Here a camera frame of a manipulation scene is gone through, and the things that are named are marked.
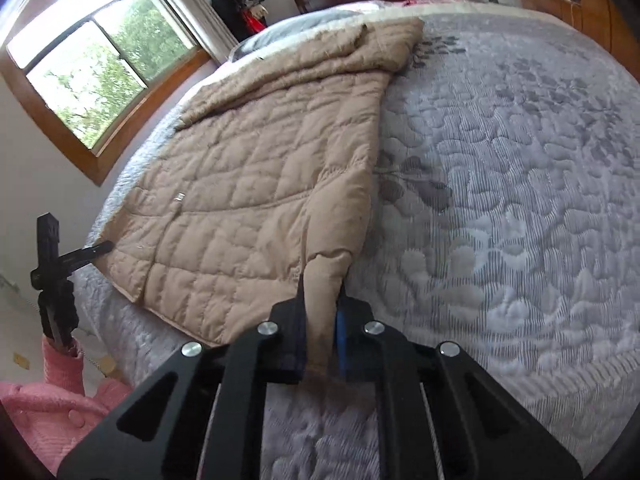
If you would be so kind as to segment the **grey floral quilted bedspread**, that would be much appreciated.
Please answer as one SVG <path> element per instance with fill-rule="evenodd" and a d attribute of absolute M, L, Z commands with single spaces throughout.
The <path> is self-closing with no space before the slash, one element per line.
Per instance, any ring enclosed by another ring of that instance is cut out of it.
<path fill-rule="evenodd" d="M 639 86 L 552 16 L 370 3 L 226 63 L 132 156 L 89 242 L 104 241 L 202 87 L 319 30 L 391 18 L 420 18 L 423 35 L 381 102 L 366 237 L 338 296 L 414 344 L 460 344 L 574 456 L 579 479 L 637 478 Z M 78 304 L 134 388 L 184 344 L 229 345 L 129 301 L 98 260 L 77 275 Z M 267 389 L 257 479 L 383 479 L 375 391 L 338 369 L 335 307 L 326 369 L 306 350 L 302 379 Z"/>

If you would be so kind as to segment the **pink knitted left sleeve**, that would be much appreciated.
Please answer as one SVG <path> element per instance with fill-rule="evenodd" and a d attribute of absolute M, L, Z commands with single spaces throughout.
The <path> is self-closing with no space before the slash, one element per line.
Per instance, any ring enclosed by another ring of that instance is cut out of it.
<path fill-rule="evenodd" d="M 130 385 L 107 377 L 94 396 L 84 384 L 84 352 L 73 339 L 60 350 L 48 337 L 42 340 L 41 382 L 2 382 L 1 404 L 18 433 L 38 460 L 58 472 L 64 457 L 116 406 L 132 393 Z"/>

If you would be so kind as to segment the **beige window curtain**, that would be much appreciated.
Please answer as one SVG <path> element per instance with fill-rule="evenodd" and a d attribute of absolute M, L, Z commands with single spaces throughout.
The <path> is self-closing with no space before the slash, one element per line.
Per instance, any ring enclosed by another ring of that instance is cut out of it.
<path fill-rule="evenodd" d="M 167 0 L 186 28 L 218 64 L 228 60 L 238 44 L 207 0 Z"/>

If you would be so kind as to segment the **dark clothes on rack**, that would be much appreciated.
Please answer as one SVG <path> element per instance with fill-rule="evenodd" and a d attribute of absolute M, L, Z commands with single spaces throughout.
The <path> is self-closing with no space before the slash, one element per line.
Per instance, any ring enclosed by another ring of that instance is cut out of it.
<path fill-rule="evenodd" d="M 267 28 L 266 0 L 210 0 L 210 5 L 229 29 L 242 42 Z"/>

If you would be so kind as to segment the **grey blue pillow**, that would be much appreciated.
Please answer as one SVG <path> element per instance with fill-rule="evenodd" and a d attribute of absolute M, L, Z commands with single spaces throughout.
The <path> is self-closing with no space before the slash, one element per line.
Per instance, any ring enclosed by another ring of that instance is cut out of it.
<path fill-rule="evenodd" d="M 231 51 L 229 61 L 239 61 L 244 56 L 268 47 L 278 40 L 288 38 L 288 36 L 306 32 L 309 29 L 342 20 L 343 18 L 352 18 L 356 15 L 358 15 L 358 12 L 353 10 L 331 8 L 287 18 L 240 42 Z"/>

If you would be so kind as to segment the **wooden wardrobe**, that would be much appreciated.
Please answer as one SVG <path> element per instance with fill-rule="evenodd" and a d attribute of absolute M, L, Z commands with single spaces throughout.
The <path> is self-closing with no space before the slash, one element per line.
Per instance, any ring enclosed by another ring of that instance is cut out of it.
<path fill-rule="evenodd" d="M 613 0 L 582 0 L 582 32 L 639 79 L 639 39 Z"/>

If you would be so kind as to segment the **beige quilted down jacket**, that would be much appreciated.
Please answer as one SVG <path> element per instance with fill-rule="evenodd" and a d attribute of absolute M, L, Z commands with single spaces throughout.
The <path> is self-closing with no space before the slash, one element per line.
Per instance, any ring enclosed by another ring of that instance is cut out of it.
<path fill-rule="evenodd" d="M 420 18 L 326 28 L 202 87 L 100 237 L 129 301 L 215 347 L 301 292 L 307 365 L 329 364 L 364 243 L 381 102 Z"/>

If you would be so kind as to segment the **wooden framed side window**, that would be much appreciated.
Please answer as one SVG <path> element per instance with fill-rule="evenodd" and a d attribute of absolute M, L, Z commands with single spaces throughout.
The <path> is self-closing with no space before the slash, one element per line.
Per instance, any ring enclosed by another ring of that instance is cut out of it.
<path fill-rule="evenodd" d="M 94 184 L 210 59 L 169 0 L 6 0 L 1 14 L 2 77 Z"/>

